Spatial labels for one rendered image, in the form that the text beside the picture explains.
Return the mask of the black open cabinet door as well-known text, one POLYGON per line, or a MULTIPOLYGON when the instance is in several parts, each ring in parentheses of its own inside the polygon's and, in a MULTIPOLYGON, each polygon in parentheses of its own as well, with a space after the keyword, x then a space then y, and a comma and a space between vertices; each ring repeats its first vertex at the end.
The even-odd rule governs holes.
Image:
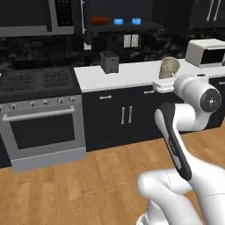
POLYGON ((83 18, 85 34, 83 34, 83 48, 85 50, 91 50, 91 19, 90 19, 90 0, 84 0, 83 5, 83 18))

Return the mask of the dark grey toaster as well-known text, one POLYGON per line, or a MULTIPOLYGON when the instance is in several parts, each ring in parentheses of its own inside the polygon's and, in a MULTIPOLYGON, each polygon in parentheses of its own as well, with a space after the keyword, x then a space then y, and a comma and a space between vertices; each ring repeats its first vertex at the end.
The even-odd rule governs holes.
POLYGON ((101 68, 106 73, 119 72, 119 56, 114 51, 102 51, 100 53, 101 68))

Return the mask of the black open cabinet shelf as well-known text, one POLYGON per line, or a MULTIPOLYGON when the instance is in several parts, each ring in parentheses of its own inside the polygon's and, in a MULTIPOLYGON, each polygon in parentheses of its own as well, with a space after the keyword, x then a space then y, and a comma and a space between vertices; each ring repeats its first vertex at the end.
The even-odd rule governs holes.
POLYGON ((153 0, 90 0, 90 7, 90 18, 101 16, 110 19, 107 25, 91 25, 93 32, 132 32, 161 28, 151 20, 153 0), (123 18, 123 25, 115 25, 113 23, 115 18, 123 18), (140 18, 142 22, 133 25, 132 18, 140 18))

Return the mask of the black upper cabinet run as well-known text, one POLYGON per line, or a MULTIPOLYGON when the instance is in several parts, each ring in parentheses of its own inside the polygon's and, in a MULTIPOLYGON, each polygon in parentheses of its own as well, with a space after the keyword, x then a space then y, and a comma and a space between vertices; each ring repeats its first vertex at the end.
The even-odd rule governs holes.
POLYGON ((194 0, 191 28, 224 28, 225 0, 194 0))

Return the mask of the grey oven door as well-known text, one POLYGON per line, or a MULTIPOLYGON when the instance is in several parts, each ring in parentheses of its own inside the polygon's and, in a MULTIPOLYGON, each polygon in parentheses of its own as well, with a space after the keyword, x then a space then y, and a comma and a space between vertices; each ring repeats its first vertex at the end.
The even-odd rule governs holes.
POLYGON ((0 135, 14 171, 21 172, 74 162, 86 157, 83 108, 80 103, 0 113, 0 135), (16 116, 51 112, 75 107, 73 113, 44 118, 3 121, 3 115, 16 116))

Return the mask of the black lower cabinet door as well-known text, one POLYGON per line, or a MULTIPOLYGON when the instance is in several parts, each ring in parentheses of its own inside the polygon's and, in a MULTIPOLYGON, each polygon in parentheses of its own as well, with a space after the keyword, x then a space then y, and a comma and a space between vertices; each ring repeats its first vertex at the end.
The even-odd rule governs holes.
POLYGON ((121 125, 121 105, 102 103, 83 108, 86 147, 88 151, 120 145, 125 128, 121 125))
POLYGON ((155 123, 155 111, 161 104, 146 98, 140 98, 132 104, 132 122, 127 123, 129 142, 143 142, 162 137, 155 123))

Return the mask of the white toaster oven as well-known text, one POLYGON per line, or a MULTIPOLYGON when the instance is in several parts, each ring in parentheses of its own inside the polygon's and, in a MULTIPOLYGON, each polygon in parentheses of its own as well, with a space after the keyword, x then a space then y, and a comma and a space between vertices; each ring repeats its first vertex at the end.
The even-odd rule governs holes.
POLYGON ((221 67, 225 61, 225 41, 217 39, 190 40, 185 60, 201 69, 221 67))

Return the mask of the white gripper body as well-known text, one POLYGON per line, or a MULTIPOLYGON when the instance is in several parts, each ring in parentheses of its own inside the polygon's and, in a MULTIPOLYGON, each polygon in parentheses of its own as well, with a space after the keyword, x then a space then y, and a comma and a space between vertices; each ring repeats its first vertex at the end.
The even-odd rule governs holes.
POLYGON ((153 89, 159 93, 173 92, 173 81, 167 81, 166 79, 156 80, 153 82, 153 89))

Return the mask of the white wall outlet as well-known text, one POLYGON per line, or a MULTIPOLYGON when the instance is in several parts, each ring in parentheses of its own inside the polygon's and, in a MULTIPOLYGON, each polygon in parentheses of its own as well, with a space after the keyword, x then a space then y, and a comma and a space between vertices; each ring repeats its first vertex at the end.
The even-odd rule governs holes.
POLYGON ((123 47, 138 47, 139 35, 138 34, 126 34, 123 37, 123 47))

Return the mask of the red-brown bowl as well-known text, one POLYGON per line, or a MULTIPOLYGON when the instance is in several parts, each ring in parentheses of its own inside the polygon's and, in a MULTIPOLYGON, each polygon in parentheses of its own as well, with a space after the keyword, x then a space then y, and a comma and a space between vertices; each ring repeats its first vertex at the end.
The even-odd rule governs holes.
POLYGON ((91 25, 92 26, 103 26, 109 23, 110 19, 108 17, 91 17, 91 25))

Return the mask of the black drawer front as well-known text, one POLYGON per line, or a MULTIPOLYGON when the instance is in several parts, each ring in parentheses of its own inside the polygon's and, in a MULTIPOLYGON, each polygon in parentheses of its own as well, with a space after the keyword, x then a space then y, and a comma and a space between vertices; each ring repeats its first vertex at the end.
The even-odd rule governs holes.
MULTIPOLYGON (((155 90, 153 89, 153 86, 150 85, 150 86, 146 86, 144 88, 144 91, 155 91, 155 90)), ((174 102, 176 100, 175 94, 173 92, 159 93, 155 91, 155 93, 144 95, 144 97, 146 99, 150 99, 152 102, 155 102, 155 103, 174 102)))
POLYGON ((112 103, 128 105, 133 103, 136 99, 143 96, 144 89, 142 87, 132 87, 124 89, 115 89, 107 91, 93 91, 85 92, 83 94, 83 107, 89 108, 93 105, 102 104, 102 103, 112 103), (100 100, 100 96, 112 95, 110 99, 100 100))

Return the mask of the grey microwave oven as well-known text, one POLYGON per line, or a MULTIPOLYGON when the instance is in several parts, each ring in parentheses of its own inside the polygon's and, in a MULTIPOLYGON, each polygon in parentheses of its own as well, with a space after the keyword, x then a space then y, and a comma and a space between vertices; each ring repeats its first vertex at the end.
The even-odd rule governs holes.
POLYGON ((0 0, 0 37, 73 33, 71 0, 0 0))

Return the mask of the black gas hob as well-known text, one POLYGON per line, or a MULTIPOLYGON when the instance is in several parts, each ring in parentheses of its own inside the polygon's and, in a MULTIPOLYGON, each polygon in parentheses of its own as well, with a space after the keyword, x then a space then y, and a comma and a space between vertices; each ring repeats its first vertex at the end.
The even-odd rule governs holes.
POLYGON ((23 69, 0 76, 0 103, 81 94, 72 67, 23 69))

